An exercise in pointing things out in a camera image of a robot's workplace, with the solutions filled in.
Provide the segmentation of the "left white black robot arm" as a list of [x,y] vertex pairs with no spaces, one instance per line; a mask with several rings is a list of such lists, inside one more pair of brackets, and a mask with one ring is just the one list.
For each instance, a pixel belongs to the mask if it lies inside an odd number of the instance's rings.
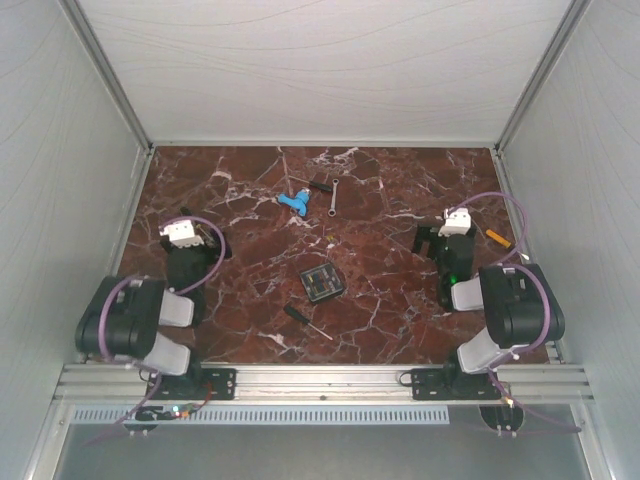
[[76,327],[76,349],[168,376],[170,386],[184,398],[199,395],[206,375],[196,367],[195,354],[160,329],[196,327],[204,320],[205,285],[200,281],[232,257],[230,246],[220,245],[216,234],[211,235],[211,242],[193,247],[162,240],[165,280],[105,277]]

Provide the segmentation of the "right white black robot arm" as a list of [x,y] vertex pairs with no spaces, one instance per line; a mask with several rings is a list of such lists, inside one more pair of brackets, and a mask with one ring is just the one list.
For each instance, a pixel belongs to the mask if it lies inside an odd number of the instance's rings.
[[565,332],[564,314],[537,264],[490,265],[472,272],[475,230],[444,233],[420,224],[412,251],[428,244],[437,268],[438,304],[448,312],[484,314],[485,326],[456,347],[443,366],[410,371],[412,397],[421,401],[498,400],[495,369]]

